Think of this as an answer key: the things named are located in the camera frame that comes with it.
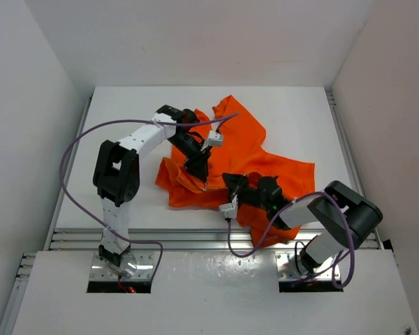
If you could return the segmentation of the orange jacket with pink lining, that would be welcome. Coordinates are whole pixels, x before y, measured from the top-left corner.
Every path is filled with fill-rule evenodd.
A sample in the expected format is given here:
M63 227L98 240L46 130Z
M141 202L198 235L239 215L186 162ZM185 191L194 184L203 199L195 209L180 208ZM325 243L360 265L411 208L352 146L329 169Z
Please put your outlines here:
M168 192L171 207L218 209L228 201L228 190L222 179L224 172L248 176L251 186L261 177L276 177L284 196L290 200L315 190L314 163L264 150L265 128L235 97L225 97L213 112L216 118L233 113L237 116L221 127L223 145L211 150L206 184L185 172L185 157L176 148L160 162L155 183Z

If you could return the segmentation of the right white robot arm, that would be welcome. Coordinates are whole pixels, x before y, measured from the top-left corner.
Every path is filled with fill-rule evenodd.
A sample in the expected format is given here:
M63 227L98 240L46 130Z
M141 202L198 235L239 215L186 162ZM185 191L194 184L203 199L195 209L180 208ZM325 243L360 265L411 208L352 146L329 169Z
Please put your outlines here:
M227 221L243 208L265 214L267 228L288 232L308 223L320 223L324 231L293 257L301 276L315 274L328 258L344 250L359 249L383 220L382 211L368 199L340 181L330 182L323 191L290 200L276 177L260 177L255 186L243 174L222 174L228 202L219 207Z

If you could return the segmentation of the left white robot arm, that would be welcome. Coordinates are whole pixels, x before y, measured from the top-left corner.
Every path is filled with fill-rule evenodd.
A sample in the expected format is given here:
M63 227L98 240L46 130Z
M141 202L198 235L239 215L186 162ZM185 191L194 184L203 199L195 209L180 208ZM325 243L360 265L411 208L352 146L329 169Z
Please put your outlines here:
M98 253L113 267L121 267L124 254L130 251L128 203L139 190L140 163L147 154L167 140L184 154L185 171L203 183L207 181L210 148L195 139L189 130L199 121L191 110L164 105L148 124L116 142L106 140L101 144L93 184L101 198L107 227Z

